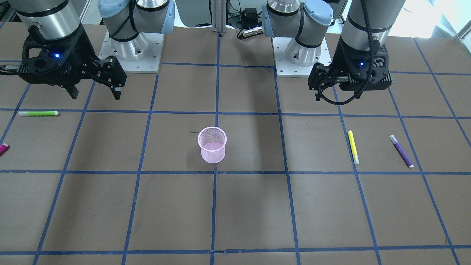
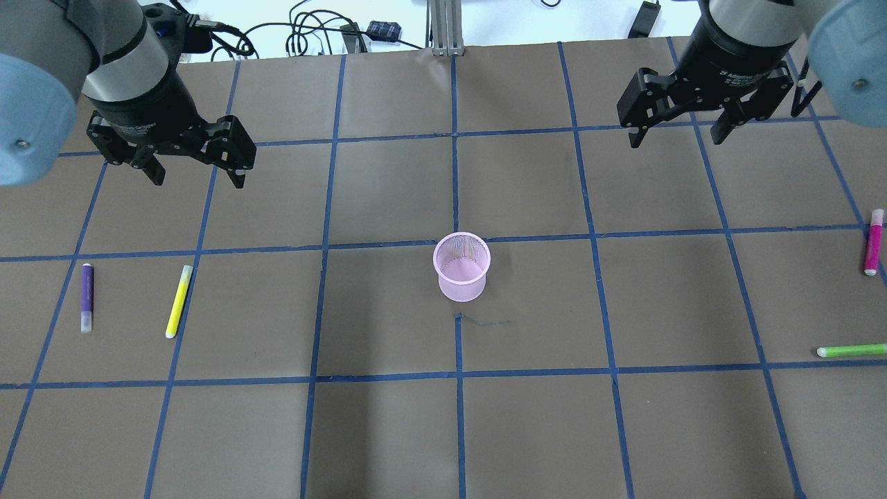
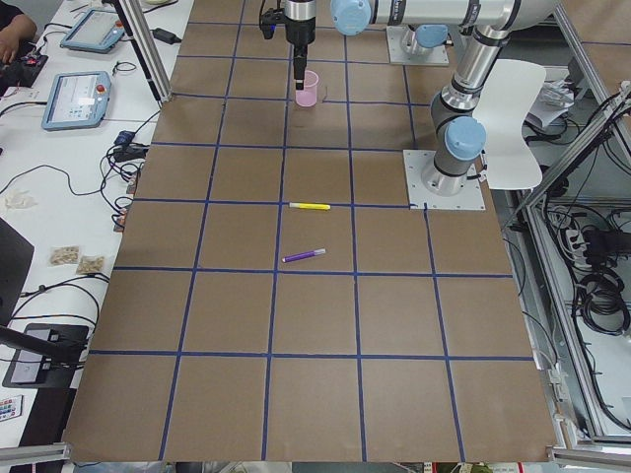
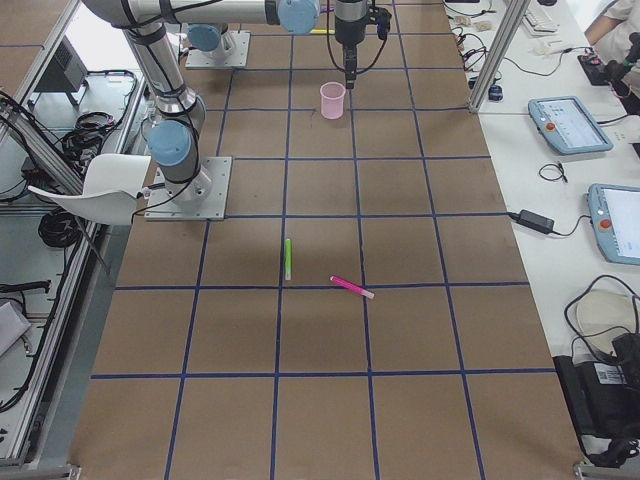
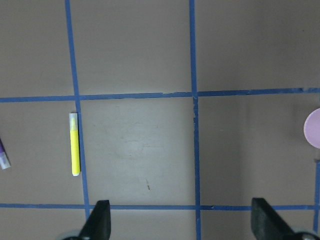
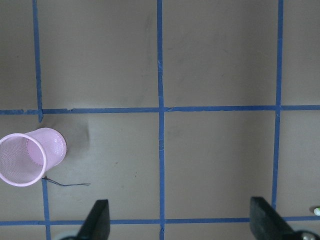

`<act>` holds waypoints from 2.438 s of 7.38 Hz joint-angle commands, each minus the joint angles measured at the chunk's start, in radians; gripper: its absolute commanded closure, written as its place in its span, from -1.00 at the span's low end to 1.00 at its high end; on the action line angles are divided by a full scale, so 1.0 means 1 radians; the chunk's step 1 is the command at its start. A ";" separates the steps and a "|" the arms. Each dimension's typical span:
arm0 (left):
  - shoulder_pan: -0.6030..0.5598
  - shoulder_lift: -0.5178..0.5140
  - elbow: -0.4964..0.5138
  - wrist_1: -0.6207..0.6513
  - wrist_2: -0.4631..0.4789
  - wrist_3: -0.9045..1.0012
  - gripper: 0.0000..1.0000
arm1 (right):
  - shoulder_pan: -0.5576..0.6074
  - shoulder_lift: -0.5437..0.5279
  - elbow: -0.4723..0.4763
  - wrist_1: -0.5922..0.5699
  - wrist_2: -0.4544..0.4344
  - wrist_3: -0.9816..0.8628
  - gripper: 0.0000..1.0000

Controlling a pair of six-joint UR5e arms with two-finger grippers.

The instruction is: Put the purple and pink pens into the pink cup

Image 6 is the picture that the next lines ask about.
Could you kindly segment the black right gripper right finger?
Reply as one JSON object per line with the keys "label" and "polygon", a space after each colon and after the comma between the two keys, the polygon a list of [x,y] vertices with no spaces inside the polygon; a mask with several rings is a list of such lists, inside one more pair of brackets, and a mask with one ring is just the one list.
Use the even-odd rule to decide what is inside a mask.
{"label": "black right gripper right finger", "polygon": [[249,227],[256,240],[300,240],[294,231],[263,197],[251,197]]}

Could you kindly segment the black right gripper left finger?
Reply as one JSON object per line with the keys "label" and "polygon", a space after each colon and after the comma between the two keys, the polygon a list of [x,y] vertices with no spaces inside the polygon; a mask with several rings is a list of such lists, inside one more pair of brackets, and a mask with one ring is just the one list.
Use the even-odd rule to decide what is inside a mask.
{"label": "black right gripper left finger", "polygon": [[107,240],[110,235],[110,210],[107,199],[97,200],[80,228],[78,240]]}

